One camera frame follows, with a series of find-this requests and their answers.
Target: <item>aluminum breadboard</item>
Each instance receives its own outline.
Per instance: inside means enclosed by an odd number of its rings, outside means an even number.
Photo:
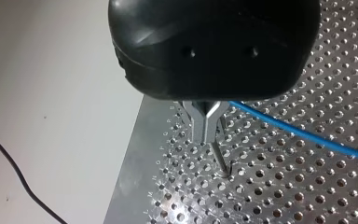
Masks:
[[[321,6],[320,32],[296,86],[247,104],[358,148],[358,1]],[[222,179],[212,151],[192,144],[180,111],[171,110],[145,222],[358,223],[358,159],[231,107],[218,141],[232,176]]]

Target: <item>white surface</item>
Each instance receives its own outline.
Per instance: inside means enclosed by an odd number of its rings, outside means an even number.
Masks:
[[[107,0],[0,0],[0,141],[69,223],[103,223],[142,95],[111,44]],[[57,223],[0,154],[0,224]]]

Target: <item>robot end effector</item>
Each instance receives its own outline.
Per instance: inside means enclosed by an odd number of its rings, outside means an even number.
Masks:
[[[225,175],[215,136],[216,126],[224,129],[226,101],[288,91],[308,59],[319,20],[317,0],[109,3],[113,43],[127,80],[144,94],[177,102],[184,122],[191,123],[193,142],[214,148]]]

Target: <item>black cable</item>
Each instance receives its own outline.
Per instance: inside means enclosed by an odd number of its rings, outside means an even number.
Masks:
[[[37,204],[39,204],[39,206],[41,206],[49,215],[54,217],[58,222],[60,222],[61,224],[67,224],[67,222],[65,222],[61,217],[59,217],[55,212],[53,212],[47,205],[45,205],[42,201],[40,201],[40,199],[38,197],[36,197],[36,195],[34,195],[32,190],[28,186],[27,181],[25,180],[25,177],[22,174],[19,166],[16,164],[16,162],[14,162],[13,158],[11,158],[11,156],[7,153],[7,151],[5,150],[4,147],[2,147],[1,144],[0,144],[0,151],[2,152],[2,154],[4,154],[4,156],[6,157],[8,162],[10,163],[10,165],[13,167],[14,171],[16,172],[17,176],[20,179],[20,182],[22,183],[22,186],[25,188],[25,191],[27,191],[28,195]]]

